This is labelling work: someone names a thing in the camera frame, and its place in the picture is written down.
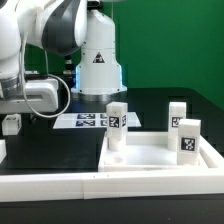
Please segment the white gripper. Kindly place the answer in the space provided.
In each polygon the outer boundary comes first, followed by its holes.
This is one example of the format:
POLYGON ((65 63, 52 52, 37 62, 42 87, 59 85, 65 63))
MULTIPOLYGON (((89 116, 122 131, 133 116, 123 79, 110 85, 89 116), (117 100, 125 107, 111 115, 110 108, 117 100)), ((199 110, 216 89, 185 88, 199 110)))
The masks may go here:
MULTIPOLYGON (((55 112, 58 109, 58 81, 53 78, 29 80, 25 85, 28 103, 37 112, 55 112)), ((23 94, 9 100, 0 99, 0 114, 30 113, 23 94)))

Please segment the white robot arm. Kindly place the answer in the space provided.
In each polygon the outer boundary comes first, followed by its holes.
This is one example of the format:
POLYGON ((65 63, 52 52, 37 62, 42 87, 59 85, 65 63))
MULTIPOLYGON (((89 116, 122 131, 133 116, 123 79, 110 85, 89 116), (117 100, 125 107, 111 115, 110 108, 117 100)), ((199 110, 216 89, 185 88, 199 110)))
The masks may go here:
POLYGON ((100 0, 0 0, 0 114, 54 112, 58 81, 25 76, 25 46, 68 56, 82 51, 68 93, 105 100, 125 92, 115 56, 115 25, 100 0))

